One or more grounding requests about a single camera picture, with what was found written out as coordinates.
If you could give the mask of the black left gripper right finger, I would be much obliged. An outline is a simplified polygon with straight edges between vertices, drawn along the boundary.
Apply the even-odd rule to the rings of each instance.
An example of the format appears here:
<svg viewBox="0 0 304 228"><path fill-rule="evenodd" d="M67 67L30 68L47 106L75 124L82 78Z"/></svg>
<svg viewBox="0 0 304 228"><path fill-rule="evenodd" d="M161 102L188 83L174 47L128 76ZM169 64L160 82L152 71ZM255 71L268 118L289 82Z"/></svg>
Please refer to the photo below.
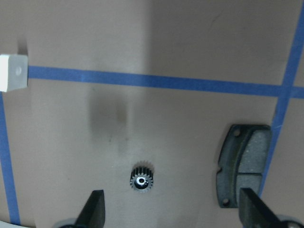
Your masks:
<svg viewBox="0 0 304 228"><path fill-rule="evenodd" d="M274 228L279 218L251 188L241 188L238 202L239 219L245 228Z"/></svg>

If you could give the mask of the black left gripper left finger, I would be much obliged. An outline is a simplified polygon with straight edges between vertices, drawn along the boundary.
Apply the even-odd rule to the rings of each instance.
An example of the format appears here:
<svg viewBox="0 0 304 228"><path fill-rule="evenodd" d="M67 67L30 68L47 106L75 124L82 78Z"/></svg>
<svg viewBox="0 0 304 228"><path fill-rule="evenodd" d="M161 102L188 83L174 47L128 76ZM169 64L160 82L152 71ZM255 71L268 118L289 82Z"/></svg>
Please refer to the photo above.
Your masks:
<svg viewBox="0 0 304 228"><path fill-rule="evenodd" d="M105 195L103 190L92 191L75 226L77 228L103 228L105 225Z"/></svg>

